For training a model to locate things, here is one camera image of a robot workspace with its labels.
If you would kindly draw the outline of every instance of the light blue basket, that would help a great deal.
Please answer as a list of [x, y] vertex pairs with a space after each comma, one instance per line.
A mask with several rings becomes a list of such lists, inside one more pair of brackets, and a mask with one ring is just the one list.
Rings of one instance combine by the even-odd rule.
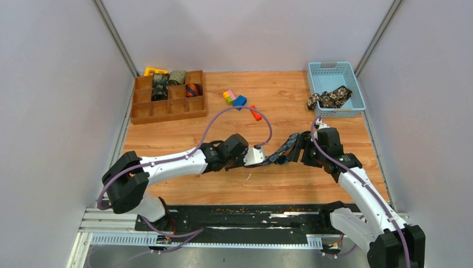
[[311, 94], [332, 92], [344, 85], [352, 91], [351, 98], [340, 108], [320, 108], [318, 102], [315, 115], [321, 117], [356, 117], [365, 109], [365, 101], [361, 95], [358, 81], [347, 61], [334, 63], [309, 63], [307, 79]]

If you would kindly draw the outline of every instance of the wooden organizer box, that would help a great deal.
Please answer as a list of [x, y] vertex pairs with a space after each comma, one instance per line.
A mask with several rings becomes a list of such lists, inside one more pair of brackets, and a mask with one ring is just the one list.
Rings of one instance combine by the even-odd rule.
[[140, 125], [207, 116], [209, 110], [204, 71], [188, 71], [187, 83], [200, 85], [202, 96], [186, 98], [186, 85], [170, 85], [167, 100], [152, 102], [153, 75], [136, 77], [133, 89], [132, 123]]

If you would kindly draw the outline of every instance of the orange toy block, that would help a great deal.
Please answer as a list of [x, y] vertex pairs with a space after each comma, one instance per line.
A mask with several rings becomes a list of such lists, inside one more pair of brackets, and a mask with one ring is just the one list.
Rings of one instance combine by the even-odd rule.
[[254, 116], [254, 119], [256, 119], [256, 121], [260, 121], [262, 119], [261, 115], [253, 110], [251, 110], [251, 113], [252, 115]]

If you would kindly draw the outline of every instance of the robotic arm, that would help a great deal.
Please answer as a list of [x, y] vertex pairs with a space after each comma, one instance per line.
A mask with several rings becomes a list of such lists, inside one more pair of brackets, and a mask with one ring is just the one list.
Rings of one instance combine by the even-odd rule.
[[[371, 184], [361, 162], [353, 154], [345, 154], [340, 136], [335, 128], [320, 120], [317, 132], [300, 133], [287, 159], [323, 168], [355, 200], [367, 223], [358, 218], [342, 202], [327, 204], [320, 211], [321, 225], [337, 229], [352, 239], [363, 250], [371, 268], [405, 267], [402, 238], [397, 229], [402, 228], [412, 268], [423, 268], [425, 235], [419, 226], [409, 226], [389, 207]], [[116, 214], [134, 213], [155, 222], [167, 214], [161, 198], [145, 193], [146, 187], [155, 183], [188, 174], [250, 167], [263, 162], [266, 157], [261, 148], [250, 148], [240, 135], [231, 135], [225, 141], [203, 143], [194, 149], [160, 157], [138, 157], [134, 151], [125, 153], [103, 176], [104, 185], [115, 175], [131, 166], [142, 166], [120, 176], [107, 189], [111, 208]]]

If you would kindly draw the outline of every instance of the wooden tabletop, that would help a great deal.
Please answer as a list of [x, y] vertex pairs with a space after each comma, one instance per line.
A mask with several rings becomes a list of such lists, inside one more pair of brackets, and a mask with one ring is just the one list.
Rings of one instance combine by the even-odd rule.
[[[305, 71], [205, 73], [204, 81], [209, 102], [207, 117], [130, 125], [124, 151], [136, 151], [138, 156], [161, 156], [195, 147], [212, 117], [228, 107], [222, 98], [226, 90], [247, 97], [247, 105], [255, 105], [270, 120], [273, 138], [263, 147], [266, 155], [275, 152], [290, 134], [310, 130], [315, 116], [306, 107], [310, 93]], [[324, 122], [338, 129], [344, 151], [356, 155], [374, 186], [389, 200], [363, 118], [333, 118]], [[251, 146], [263, 142], [269, 134], [265, 121], [257, 122], [249, 110], [231, 110], [215, 121], [205, 141], [225, 140], [234, 133], [241, 134]], [[168, 204], [353, 202], [329, 174], [300, 162], [188, 175], [148, 189]]]

